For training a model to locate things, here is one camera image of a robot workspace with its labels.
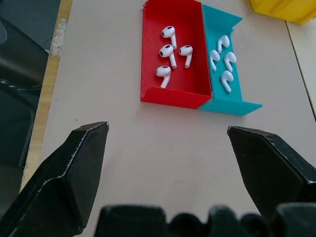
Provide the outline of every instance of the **yellow object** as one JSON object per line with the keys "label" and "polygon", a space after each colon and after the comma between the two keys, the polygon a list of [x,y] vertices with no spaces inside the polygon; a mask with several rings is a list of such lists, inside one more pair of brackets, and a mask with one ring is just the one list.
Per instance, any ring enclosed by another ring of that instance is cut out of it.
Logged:
{"label": "yellow object", "polygon": [[316,0],[250,0],[255,12],[297,24],[316,18]]}

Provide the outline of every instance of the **red tray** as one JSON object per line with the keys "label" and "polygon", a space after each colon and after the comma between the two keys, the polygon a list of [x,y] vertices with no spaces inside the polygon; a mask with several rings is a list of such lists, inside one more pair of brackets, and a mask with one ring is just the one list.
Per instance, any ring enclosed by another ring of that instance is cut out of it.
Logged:
{"label": "red tray", "polygon": [[[166,89],[160,88],[163,78],[157,77],[158,67],[170,66],[159,50],[171,44],[161,36],[166,26],[176,29],[177,68],[172,69]],[[186,57],[179,55],[182,46],[191,45],[193,56],[188,69]],[[194,0],[148,0],[144,4],[141,101],[198,109],[212,98],[207,47],[205,42],[202,4]]]}

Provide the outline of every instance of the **earbud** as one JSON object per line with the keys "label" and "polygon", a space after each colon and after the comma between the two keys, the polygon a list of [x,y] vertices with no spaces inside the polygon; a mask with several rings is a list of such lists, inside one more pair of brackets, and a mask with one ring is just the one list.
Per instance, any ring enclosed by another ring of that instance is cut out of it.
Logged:
{"label": "earbud", "polygon": [[160,49],[159,52],[160,56],[163,58],[169,57],[172,68],[177,68],[176,59],[174,58],[173,54],[173,47],[170,44],[165,45]]}
{"label": "earbud", "polygon": [[231,63],[236,63],[236,55],[234,55],[233,52],[228,52],[224,58],[224,63],[228,71],[233,72],[233,68],[231,66]]}
{"label": "earbud", "polygon": [[227,93],[231,93],[232,89],[228,85],[228,81],[232,82],[234,80],[233,74],[231,74],[229,71],[224,71],[222,76],[221,76],[221,81],[224,89],[226,90]]}
{"label": "earbud", "polygon": [[186,56],[187,60],[186,63],[184,65],[184,67],[187,69],[189,68],[190,64],[191,64],[191,60],[192,60],[192,53],[193,53],[193,48],[190,45],[186,45],[180,48],[179,50],[179,54],[181,56]]}
{"label": "earbud", "polygon": [[163,82],[161,84],[161,88],[166,88],[171,75],[171,68],[168,66],[161,66],[156,70],[156,76],[163,77]]}
{"label": "earbud", "polygon": [[213,69],[213,72],[215,72],[217,70],[214,61],[219,62],[219,60],[221,59],[221,56],[219,56],[219,53],[216,50],[212,50],[209,53],[210,58],[211,58],[211,66]]}
{"label": "earbud", "polygon": [[222,45],[223,45],[225,48],[228,48],[228,47],[229,47],[230,41],[229,41],[228,36],[222,36],[222,37],[220,37],[220,39],[218,40],[218,42],[217,42],[217,51],[218,51],[219,53],[222,52]]}
{"label": "earbud", "polygon": [[176,29],[173,26],[167,26],[161,32],[162,37],[171,38],[171,44],[173,49],[177,48]]}

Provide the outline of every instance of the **floor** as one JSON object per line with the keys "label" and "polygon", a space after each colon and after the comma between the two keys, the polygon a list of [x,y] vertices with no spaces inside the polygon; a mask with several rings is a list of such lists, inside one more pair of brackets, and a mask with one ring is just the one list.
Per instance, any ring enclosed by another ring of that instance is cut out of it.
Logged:
{"label": "floor", "polygon": [[[0,16],[50,50],[59,4],[60,0],[0,0]],[[37,108],[37,97],[23,92],[20,95]],[[0,187],[5,189],[0,194],[0,218],[19,193],[23,168],[17,167],[17,161],[31,122],[25,106],[0,90],[0,170],[6,171],[1,172],[0,179]]]}

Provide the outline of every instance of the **wooden edge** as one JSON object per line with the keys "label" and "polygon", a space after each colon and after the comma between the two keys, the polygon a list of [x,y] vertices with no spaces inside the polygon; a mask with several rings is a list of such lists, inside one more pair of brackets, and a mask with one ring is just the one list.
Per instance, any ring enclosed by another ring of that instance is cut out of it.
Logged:
{"label": "wooden edge", "polygon": [[[54,45],[55,36],[59,35],[59,33],[56,31],[59,26],[58,23],[63,22],[66,29],[66,24],[68,23],[72,3],[73,0],[61,0],[60,2],[52,45]],[[59,52],[61,51],[61,44],[62,42],[59,42],[59,44],[57,45]],[[20,191],[25,187],[26,183],[35,173],[40,164],[41,148],[43,144],[50,103],[55,87],[59,61],[59,53],[54,53],[54,49],[51,46]]]}

